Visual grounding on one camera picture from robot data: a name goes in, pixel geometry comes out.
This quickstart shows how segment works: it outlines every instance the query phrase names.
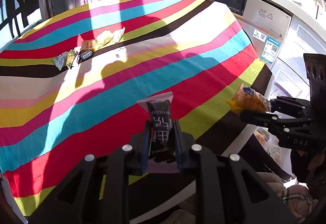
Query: yellow snack package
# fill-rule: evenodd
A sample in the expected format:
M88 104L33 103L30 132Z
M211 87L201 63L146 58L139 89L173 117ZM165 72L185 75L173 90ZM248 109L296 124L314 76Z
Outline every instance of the yellow snack package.
M97 50L99 50L101 47L99 45L97 45L96 40L95 39L91 39L91 40L84 40L82 42L81 45L81 49L80 52L83 53L87 50L90 50L92 52L95 52Z
M74 62L77 55L78 52L75 51L74 49L68 52L67 59L66 59L66 66L68 67L68 69L70 69L73 66L72 63Z
M96 44L100 47L104 46L105 44L109 43L112 38L113 34L109 29L107 29L96 37Z
M227 100L227 104L229 104L231 111L238 115L240 115L242 110L251 110L261 113L271 111L270 102L263 95L245 84L241 84L232 99Z

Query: yellow stripe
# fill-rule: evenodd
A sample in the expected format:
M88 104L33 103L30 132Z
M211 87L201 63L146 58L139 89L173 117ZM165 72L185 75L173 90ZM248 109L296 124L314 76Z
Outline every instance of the yellow stripe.
M120 42L124 42L127 40L131 40L134 39L136 37L145 35L147 33L150 33L154 30L157 30L161 27L164 27L167 24L170 24L174 21L176 21L177 19L181 18L182 16L186 15L187 13L189 13L190 11L192 11L194 8L196 8L197 6L199 6L201 3L203 3L205 0L196 0L195 2L189 4L187 7L183 8L182 10L164 18L161 19L159 21L156 21L154 23L145 25L141 28L137 28L133 31L130 31L126 34L123 35L123 37L121 38ZM227 13L228 16L230 16L228 20L232 20L235 21L234 16L232 15L231 12ZM105 46L103 46L102 48L105 48L107 46L112 45L112 43L109 43ZM0 58L0 66L26 66L26 65L38 65L38 64L47 64L47 65L53 65L53 58L47 58L47 59L1 59Z
M35 33L36 31L46 27L49 24L55 23L57 21L60 21L66 17L72 16L76 13L80 13L80 12L85 12L85 11L89 11L92 9L95 9L97 7L102 7L102 6L110 6L110 5L114 5L114 4L118 4L118 3L123 3L123 2L128 2L128 1L132 1L132 0L102 0L102 1L96 1L93 3L89 3L89 4L84 4L78 7L75 7L71 10L65 11L61 14L58 14L36 26L34 26L31 30L27 31L25 34L23 34L20 38L18 39L24 39L27 36Z
M27 66L27 65L53 65L52 58L45 59L2 59L0 58L0 66Z
M14 197L14 199L22 214L24 216L30 216L54 188L55 186L44 188L36 195L31 195L28 197Z
M226 14L226 19L224 20L224 29L233 23L234 16L229 16ZM154 51L148 51L143 54L138 54L128 58L125 63L113 63L111 65L105 66L102 70L90 72L90 74L84 75L84 78L77 79L76 82L68 82L66 86L60 88L59 91L49 95L43 100L39 101L35 105L29 108L7 108L2 109L0 112L0 127L13 127L20 126L31 120L33 117L41 113L44 109L47 109L51 105L62 101L71 95L74 91L89 86L96 81L99 81L107 76L113 75L126 68L133 67L143 61L149 61L156 57L163 57L167 54L175 53L192 47L200 46L206 44L207 42L185 42L181 44L173 44L171 46L156 49Z
M240 85L246 83L251 86L264 65L263 61L255 59L230 85L181 118L179 122L182 131L190 133L195 139L198 139L230 110L226 101L232 98Z
M190 133L195 139L198 139L230 110L226 100L229 100L234 95L242 83L251 86L263 66L264 62L255 59L255 61L230 85L226 86L217 95L181 118L179 122L182 131ZM135 183L144 176L129 176L129 184ZM53 189L54 187L45 188L36 195L15 198L23 215L30 216ZM100 199L103 197L104 188L101 188L101 190Z

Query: snack package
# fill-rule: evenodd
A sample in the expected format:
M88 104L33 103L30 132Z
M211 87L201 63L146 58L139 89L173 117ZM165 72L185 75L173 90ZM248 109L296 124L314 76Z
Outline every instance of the snack package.
M97 42L95 39L91 40L84 40L81 45L81 50L80 52L83 53L84 51L90 50L92 52L95 52L100 49L100 46L97 45Z
M170 113L171 92L159 94L153 99L147 98L138 103L146 103L147 110L153 123L150 151L147 163L148 173L178 173L175 157L174 136Z
M87 59L87 58L90 57L92 54L93 54L92 51L87 50L87 51L85 51L85 52L83 52L83 53L80 54L80 58L81 58L81 59Z
M281 148L276 145L268 146L269 155L280 165L282 163L282 152Z
M73 64L75 58L77 57L77 55L78 55L78 52L75 51L74 49L72 49L68 52L67 60L66 60L66 66L68 67L68 69L70 69L72 67L72 64Z
M118 43L121 40L121 38L122 38L122 36L124 34L124 30L125 30L124 27L122 29L115 30L113 32L113 38L112 38L111 41L113 41L114 43Z
M264 146L265 143L270 138L270 133L268 131L266 131L265 129L263 129L262 127L258 127L255 130L254 135L256 136L256 138L258 139L258 141L260 142L261 146Z
M61 70L62 67L66 64L67 55L68 51L63 52L61 55L53 59L54 65L58 68L58 70Z
M242 84L231 100L228 100L231 111L240 114L242 110L251 110L261 113L271 111L270 102L254 89Z
M261 146L263 147L265 145L265 137L260 134L258 131L254 132L254 135L256 136L256 138L258 139L259 143L261 144Z
M112 38L113 34L109 29L107 29L96 37L96 44L99 47L104 46L105 44L109 43Z

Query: black stripe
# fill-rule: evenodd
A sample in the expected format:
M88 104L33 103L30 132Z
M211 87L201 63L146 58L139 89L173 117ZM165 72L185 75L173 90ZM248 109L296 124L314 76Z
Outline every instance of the black stripe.
M204 1L199 6L191 10L189 13L184 15L183 17L179 18L178 20L175 20L174 22L167 24L155 31L149 32L145 35L114 44L112 46L108 46L106 48L100 49L96 51L91 57L88 59L91 59L92 57L98 56L100 54L103 54L107 51L124 47L130 44L134 44L137 42L141 42L148 39L153 39L156 37L165 36L178 27L180 27L182 24L190 20L192 17L206 9L208 6L212 4L212 1ZM27 65L27 66L0 66L0 76L18 76L18 77L31 77L31 78L51 78L54 76L59 75L60 73L68 70L68 68L65 66L62 68L61 71L57 69L55 65L45 65L45 64L38 64L38 65Z
M129 218L132 220L163 204L196 179L193 175L152 173L129 186Z
M264 94L271 71L265 65L252 84L252 88ZM196 142L209 148L216 154L222 154L241 133L246 124L239 117L228 112L206 131ZM130 219L142 215L166 202L187 187L195 176L150 174L129 186Z
M272 72L264 65L251 88L255 89L255 91L260 94L265 94L271 76ZM232 112L228 112L199 137L196 142L209 148L215 154L221 155L246 125L247 124L241 122L239 116Z

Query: qr code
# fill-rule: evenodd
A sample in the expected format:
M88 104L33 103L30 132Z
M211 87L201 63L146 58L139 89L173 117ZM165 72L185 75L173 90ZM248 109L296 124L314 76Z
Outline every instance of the qr code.
M277 50L278 50L278 47L275 46L275 45L273 45L273 47L272 47L272 51L276 52Z

